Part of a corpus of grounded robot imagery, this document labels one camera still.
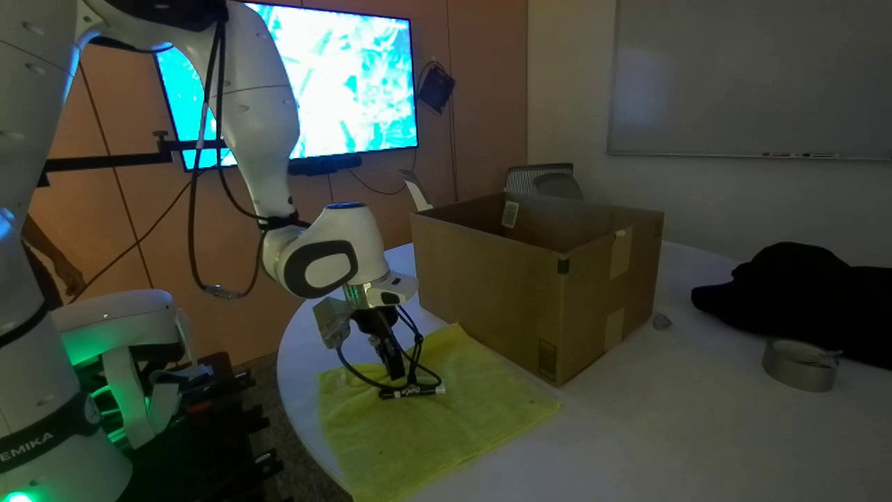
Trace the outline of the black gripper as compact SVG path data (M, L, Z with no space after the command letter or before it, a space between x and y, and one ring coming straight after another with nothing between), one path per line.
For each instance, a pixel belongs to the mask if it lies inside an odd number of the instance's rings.
M401 380L407 374L401 361L401 345L393 334L397 310L393 306L375 306L357 310L354 323L369 334L375 352L380 355L390 380Z

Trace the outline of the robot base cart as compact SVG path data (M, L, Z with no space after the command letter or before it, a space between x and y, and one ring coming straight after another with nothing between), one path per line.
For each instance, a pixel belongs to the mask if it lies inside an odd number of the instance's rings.
M255 436L271 422L258 386L219 352L196 356L167 289L96 295L51 313L103 433L134 465L118 502L265 502L285 468Z

